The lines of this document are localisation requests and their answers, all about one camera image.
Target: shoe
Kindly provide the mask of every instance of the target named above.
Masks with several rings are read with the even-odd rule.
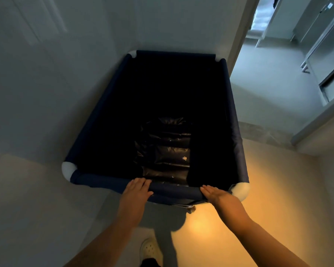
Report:
[[[148,238],[143,241],[140,248],[140,264],[147,258],[154,258],[157,263],[163,267],[163,255],[158,243],[153,238]]]

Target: tiled floor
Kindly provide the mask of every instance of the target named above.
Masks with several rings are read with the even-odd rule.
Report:
[[[313,267],[334,266],[334,231],[316,159],[244,140],[251,191],[243,202],[257,223]],[[81,248],[110,224],[119,196],[110,193]],[[256,266],[210,204],[184,209],[148,203],[117,266],[138,266],[144,239],[156,236],[164,266]]]

